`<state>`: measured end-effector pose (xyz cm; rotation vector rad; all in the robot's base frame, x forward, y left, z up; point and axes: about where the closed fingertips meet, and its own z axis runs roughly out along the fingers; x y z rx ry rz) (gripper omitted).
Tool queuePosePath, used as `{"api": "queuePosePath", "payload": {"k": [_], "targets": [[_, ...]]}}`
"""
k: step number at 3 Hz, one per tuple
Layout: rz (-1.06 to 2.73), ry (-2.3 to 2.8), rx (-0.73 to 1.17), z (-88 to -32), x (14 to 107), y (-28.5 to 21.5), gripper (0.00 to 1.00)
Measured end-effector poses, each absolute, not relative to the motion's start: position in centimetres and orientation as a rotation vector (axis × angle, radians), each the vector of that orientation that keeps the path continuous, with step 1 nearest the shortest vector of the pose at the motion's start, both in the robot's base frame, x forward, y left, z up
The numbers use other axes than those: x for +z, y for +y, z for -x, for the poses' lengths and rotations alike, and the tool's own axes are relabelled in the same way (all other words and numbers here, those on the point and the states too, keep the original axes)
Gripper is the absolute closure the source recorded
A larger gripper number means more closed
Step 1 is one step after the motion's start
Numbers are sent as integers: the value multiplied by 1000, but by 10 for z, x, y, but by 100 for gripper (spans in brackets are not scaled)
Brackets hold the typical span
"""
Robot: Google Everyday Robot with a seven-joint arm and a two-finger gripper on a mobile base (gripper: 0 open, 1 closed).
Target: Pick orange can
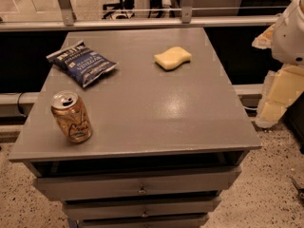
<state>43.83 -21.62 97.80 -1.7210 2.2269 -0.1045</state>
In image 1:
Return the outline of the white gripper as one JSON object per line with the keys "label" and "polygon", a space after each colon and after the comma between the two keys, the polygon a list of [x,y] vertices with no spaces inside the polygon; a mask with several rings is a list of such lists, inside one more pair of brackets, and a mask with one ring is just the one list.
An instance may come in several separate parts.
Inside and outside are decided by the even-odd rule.
{"label": "white gripper", "polygon": [[265,77],[255,123],[270,128],[304,92],[304,1],[293,0],[274,25],[252,42],[254,48],[272,48],[273,57],[284,63]]}

